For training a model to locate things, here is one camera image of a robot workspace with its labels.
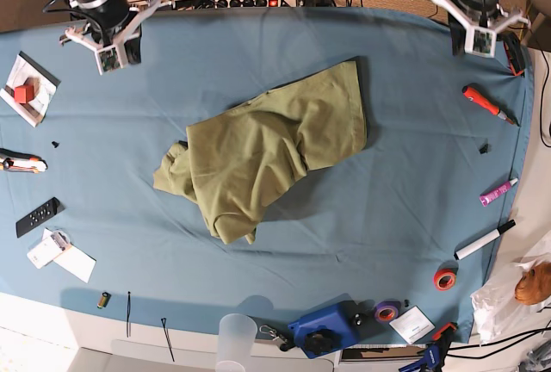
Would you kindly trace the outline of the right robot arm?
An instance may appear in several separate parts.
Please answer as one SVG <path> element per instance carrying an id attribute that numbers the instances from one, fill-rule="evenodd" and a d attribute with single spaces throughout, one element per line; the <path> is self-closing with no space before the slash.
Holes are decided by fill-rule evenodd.
<path id="1" fill-rule="evenodd" d="M 51 0 L 43 11 L 54 13 Z M 171 5 L 170 0 L 152 0 L 146 5 L 132 6 L 128 0 L 66 0 L 66 13 L 84 21 L 80 27 L 68 27 L 59 37 L 59 44 L 69 42 L 92 52 L 100 74 L 141 63 L 141 24 L 158 9 Z"/>

